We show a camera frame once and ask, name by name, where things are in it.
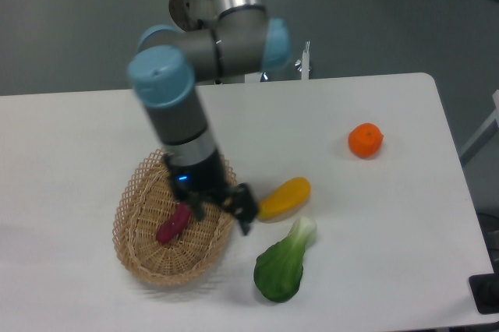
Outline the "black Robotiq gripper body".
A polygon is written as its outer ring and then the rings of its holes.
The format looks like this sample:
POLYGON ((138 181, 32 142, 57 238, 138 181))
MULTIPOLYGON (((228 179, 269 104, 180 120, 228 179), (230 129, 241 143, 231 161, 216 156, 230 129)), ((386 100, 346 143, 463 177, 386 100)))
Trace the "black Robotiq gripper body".
POLYGON ((172 154, 164 155, 162 160, 168 171, 168 185, 178 201, 196 197, 221 206, 238 195, 239 188, 230 185, 225 178, 225 163, 218 151, 187 166, 175 165, 172 154))

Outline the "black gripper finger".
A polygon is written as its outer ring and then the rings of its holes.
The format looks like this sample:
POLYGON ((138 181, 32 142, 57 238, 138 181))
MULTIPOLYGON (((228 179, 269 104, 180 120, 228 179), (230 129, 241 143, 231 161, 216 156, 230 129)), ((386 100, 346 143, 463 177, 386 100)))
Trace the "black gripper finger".
POLYGON ((191 210, 193 216, 197 221, 202 221, 205 218, 203 201, 199 193, 197 192, 190 193, 186 200, 186 205, 191 210))
POLYGON ((259 213, 258 203, 247 183, 230 186, 223 191, 222 210, 237 220, 245 236, 250 233, 252 223, 259 213))

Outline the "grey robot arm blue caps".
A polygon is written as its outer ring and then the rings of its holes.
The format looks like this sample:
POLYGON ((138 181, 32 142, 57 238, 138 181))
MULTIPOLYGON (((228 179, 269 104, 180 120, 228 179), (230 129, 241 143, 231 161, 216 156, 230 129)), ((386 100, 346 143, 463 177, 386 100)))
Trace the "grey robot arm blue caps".
POLYGON ((196 84, 281 69, 291 58, 291 43, 284 20, 269 17, 264 0, 210 1, 214 12, 193 30, 147 30, 127 76, 163 146, 173 196, 198 220, 203 205, 214 204, 247 234, 257 202, 247 184, 226 181, 196 84))

